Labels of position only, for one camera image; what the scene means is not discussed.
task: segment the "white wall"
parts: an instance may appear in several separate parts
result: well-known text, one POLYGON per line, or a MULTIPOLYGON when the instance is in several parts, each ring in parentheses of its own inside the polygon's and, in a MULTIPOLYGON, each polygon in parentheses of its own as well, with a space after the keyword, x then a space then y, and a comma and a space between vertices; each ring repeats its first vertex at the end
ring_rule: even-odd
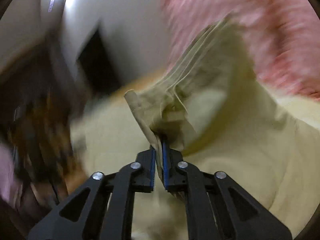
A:
POLYGON ((40 0, 13 0, 0 20, 0 73, 43 36, 40 0))
POLYGON ((160 4, 161 0, 67 0, 60 40, 74 78, 76 59, 98 24, 123 82, 165 65, 170 40, 160 4))

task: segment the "khaki fabric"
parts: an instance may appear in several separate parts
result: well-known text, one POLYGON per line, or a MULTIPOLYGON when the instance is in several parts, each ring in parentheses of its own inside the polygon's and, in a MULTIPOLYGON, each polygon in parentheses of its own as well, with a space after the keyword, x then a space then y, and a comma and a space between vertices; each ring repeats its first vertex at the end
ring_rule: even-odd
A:
MULTIPOLYGON (((200 33, 154 86, 141 93, 130 90, 125 99, 157 149, 158 165, 161 148, 155 134, 164 133, 171 147, 201 171, 228 173, 293 237, 310 220, 320 201, 319 131, 288 114, 256 82, 237 26, 228 18, 200 33)), ((175 212, 181 205, 159 196, 165 194, 158 195, 159 214, 155 211, 138 223, 142 235, 159 239, 161 225, 172 222, 174 229, 169 226, 165 232, 173 230, 173 239, 185 235, 183 219, 175 212)), ((149 210, 138 209, 140 214, 149 210)))

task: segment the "gray wall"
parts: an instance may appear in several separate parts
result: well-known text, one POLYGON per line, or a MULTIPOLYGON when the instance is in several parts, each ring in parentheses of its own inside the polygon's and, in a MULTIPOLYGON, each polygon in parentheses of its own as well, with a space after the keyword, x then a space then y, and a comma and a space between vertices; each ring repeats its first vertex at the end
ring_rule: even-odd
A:
POLYGON ((160 5, 161 0, 67 0, 60 41, 73 77, 80 78, 76 59, 98 25, 123 83, 164 66, 170 37, 160 5))

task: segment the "silver screw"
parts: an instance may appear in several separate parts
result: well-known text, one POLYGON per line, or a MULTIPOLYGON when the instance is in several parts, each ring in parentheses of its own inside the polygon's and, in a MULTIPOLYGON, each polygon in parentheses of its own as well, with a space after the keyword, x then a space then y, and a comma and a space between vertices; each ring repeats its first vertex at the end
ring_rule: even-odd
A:
POLYGON ((92 178, 96 179, 96 180, 100 180, 102 179, 104 176, 104 174, 100 171, 95 172, 94 174, 92 174, 92 178))
POLYGON ((134 163, 130 164, 130 167, 136 170, 136 169, 141 167, 141 164, 137 163, 137 162, 134 162, 134 163))
POLYGON ((184 169, 184 168, 188 167, 188 163, 186 163, 186 162, 178 162, 178 167, 184 169))
POLYGON ((216 176, 217 176, 218 179, 225 179, 227 175, 226 175, 226 173, 223 172, 223 171, 218 171, 218 172, 216 173, 216 176))

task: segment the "pink fur fabric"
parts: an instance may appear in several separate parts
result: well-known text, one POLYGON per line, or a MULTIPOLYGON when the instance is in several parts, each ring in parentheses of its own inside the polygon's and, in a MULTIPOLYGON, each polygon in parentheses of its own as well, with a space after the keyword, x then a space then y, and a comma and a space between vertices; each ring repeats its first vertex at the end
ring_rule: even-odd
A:
POLYGON ((207 25, 231 14, 257 79, 320 100, 320 20, 308 0, 164 0, 170 66, 207 25))

